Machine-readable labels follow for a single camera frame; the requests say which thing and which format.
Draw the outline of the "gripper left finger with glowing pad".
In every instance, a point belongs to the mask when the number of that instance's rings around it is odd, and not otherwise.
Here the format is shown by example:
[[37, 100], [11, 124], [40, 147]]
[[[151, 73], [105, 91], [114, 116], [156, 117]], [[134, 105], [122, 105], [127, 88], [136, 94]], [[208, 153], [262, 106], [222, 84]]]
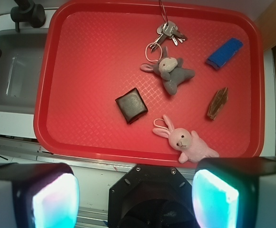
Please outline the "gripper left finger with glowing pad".
[[65, 163], [0, 163], [0, 228], [73, 228], [79, 182]]

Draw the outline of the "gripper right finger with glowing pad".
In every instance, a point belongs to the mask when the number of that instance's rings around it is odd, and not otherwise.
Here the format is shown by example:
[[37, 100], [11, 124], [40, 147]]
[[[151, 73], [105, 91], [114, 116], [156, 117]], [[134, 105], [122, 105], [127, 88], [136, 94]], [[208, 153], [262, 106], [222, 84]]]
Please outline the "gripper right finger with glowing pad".
[[202, 159], [192, 202], [202, 228], [276, 228], [276, 157]]

